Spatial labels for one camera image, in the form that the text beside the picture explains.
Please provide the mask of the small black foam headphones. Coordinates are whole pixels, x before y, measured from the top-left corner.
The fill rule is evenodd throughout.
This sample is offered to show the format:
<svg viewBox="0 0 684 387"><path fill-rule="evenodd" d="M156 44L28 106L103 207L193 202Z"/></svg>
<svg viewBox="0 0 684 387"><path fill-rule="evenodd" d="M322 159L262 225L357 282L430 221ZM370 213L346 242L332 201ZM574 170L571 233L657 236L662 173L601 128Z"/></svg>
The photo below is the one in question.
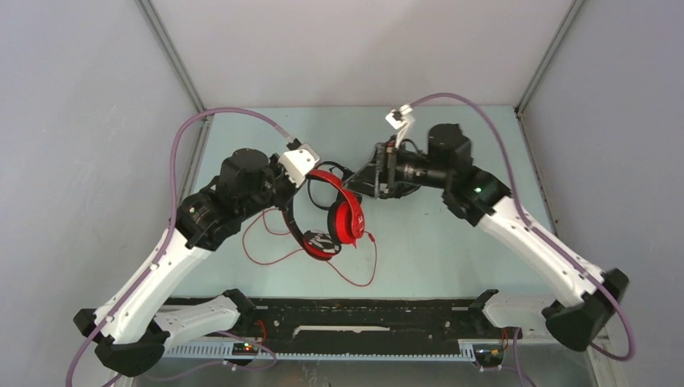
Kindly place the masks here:
<svg viewBox="0 0 684 387"><path fill-rule="evenodd" d="M352 170L335 161L321 161L317 169L332 173L342 181L351 177ZM308 181L307 195L311 203L320 210L329 210L332 203L341 196L339 191L323 181Z"/></svg>

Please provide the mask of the red headphones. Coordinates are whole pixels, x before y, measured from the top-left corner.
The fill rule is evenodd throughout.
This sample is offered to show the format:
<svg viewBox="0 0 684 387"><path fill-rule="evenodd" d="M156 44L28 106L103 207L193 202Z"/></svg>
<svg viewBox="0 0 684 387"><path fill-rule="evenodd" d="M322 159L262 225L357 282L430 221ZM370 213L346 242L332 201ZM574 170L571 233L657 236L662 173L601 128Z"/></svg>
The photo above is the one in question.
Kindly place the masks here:
<svg viewBox="0 0 684 387"><path fill-rule="evenodd" d="M345 188L343 179L332 172L324 171L322 169L314 169L306 175L306 182L311 183L312 181L323 182L332 186L336 191L335 200L326 208L327 230L301 231L294 216L294 204L293 202L289 202L285 207L278 207L276 209L282 214L287 230L283 232L273 231L269 228L269 225L266 221L266 215L270 212L273 212L274 209L270 208L263 210L254 218L254 220L249 223L241 236L240 242L245 257L250 262L258 266L268 267L279 264L282 261L287 260L288 258L301 252L318 262L326 264L343 281L356 288L363 289L371 286L377 275L379 251L374 235L365 228L365 214L361 205L362 199L351 190ZM260 261L255 259L248 250L247 236L257 222L261 222L265 231L271 235L292 237L295 242L297 242L298 248L275 260ZM345 276L332 263L332 259L340 254L344 245L349 245L356 248L357 242L364 237L368 238L372 244L373 263L369 279L365 282L357 282Z"/></svg>

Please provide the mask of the black headset with microphone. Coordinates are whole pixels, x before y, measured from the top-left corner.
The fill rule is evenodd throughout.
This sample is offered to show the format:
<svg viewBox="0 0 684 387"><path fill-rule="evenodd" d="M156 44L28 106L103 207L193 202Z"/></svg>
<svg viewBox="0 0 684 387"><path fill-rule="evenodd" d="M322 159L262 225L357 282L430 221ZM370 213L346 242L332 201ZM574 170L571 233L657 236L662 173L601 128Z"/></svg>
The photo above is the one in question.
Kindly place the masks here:
<svg viewBox="0 0 684 387"><path fill-rule="evenodd" d="M399 199L411 195L421 188L420 185L398 184L393 187L385 187L379 194L382 200Z"/></svg>

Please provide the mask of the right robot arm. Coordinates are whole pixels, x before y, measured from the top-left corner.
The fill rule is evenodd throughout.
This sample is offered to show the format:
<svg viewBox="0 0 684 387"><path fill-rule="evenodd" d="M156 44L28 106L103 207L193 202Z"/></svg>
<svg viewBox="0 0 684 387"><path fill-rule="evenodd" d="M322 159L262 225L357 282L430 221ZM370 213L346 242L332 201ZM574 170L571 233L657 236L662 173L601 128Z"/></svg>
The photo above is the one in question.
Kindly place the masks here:
<svg viewBox="0 0 684 387"><path fill-rule="evenodd" d="M344 187L370 198L397 198L406 186L431 187L457 218L495 237L516 253L552 290L538 306L491 290L473 304L472 332L481 337L499 328L548 332L576 352L585 351L617 311L629 279L617 268L599 266L568 251L522 206L511 189L473 163L472 144L457 124L441 123L427 134L427 151L413 152L396 138L374 146L369 162L344 180Z"/></svg>

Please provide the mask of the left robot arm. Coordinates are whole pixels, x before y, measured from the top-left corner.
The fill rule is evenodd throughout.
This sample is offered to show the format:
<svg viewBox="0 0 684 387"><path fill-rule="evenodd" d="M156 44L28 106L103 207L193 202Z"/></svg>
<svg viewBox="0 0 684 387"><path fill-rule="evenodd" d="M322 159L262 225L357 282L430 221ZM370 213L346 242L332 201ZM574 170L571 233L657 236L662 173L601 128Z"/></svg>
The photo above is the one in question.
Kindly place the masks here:
<svg viewBox="0 0 684 387"><path fill-rule="evenodd" d="M97 344L94 353L101 363L136 377L171 347L218 331L251 332L256 307L238 289L174 312L160 308L184 277L240 232L244 221L288 204L318 162L305 144L272 156L241 148L226 158L219 174L172 213L169 228L127 284L105 305L75 315L79 331Z"/></svg>

